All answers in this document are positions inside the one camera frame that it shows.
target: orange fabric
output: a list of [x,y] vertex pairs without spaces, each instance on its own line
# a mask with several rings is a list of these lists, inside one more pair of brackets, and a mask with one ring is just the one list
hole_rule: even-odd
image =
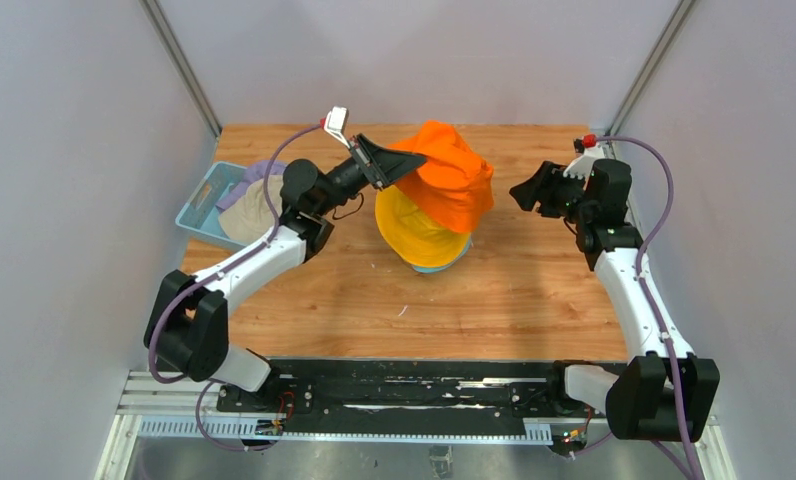
[[431,219],[457,233],[470,233],[492,208],[491,165],[448,124],[428,121],[418,134],[389,146],[420,153],[427,162],[395,183]]

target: beige cloth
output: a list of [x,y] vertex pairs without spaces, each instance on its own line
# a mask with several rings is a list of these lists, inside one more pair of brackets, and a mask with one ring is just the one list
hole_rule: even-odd
[[271,210],[263,194],[263,181],[268,182],[268,195],[274,208],[280,213],[280,187],[283,186],[283,176],[269,175],[257,180],[248,187],[242,198],[218,216],[221,229],[231,240],[246,245],[254,243],[274,224]]

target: floor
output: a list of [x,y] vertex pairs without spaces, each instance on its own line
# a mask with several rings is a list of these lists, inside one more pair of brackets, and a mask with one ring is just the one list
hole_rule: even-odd
[[[215,160],[268,158],[300,130],[289,125],[224,127]],[[388,145],[412,125],[349,125]],[[454,266],[422,275],[390,250],[374,222],[374,191],[334,222],[325,249],[249,298],[232,316],[231,341],[263,355],[457,359],[626,360],[624,339],[601,284],[560,220],[521,211],[508,195],[543,160],[567,163],[582,126],[462,126],[495,167],[495,207]],[[328,171],[347,151],[323,132],[291,144],[280,160],[309,158]],[[347,210],[356,208],[349,204]],[[182,269],[194,272],[229,252],[195,240]]]
[[[590,437],[598,440],[606,431],[604,425],[591,425]],[[670,448],[683,457],[673,444]],[[544,446],[453,445],[449,450],[447,443],[435,447],[424,443],[280,441],[265,452],[241,455],[215,448],[203,439],[140,438],[126,478],[681,480],[684,476],[649,442],[614,439],[571,460]]]

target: wood grain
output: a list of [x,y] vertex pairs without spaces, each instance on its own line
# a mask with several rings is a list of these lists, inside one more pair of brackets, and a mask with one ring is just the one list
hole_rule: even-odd
[[[301,128],[226,126],[215,159],[243,165],[266,159]],[[346,131],[386,145],[417,128],[352,125]],[[335,222],[316,258],[278,277],[235,312],[231,340],[264,355],[624,360],[612,306],[572,234],[559,220],[519,210],[507,193],[543,160],[571,161],[572,139],[586,128],[461,126],[459,131],[495,167],[495,207],[482,219],[465,257],[440,273],[414,272],[380,237],[374,191],[368,188],[362,210]],[[314,132],[280,159],[301,157],[328,171],[347,152]],[[355,207],[349,203],[340,214]],[[192,240],[183,270],[194,272],[228,255]]]

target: yellow fabric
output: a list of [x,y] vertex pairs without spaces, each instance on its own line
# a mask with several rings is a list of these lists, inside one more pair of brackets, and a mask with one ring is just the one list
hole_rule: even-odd
[[377,194],[374,215],[386,243],[405,262],[418,267],[448,265],[462,253],[471,236],[439,225],[395,186]]

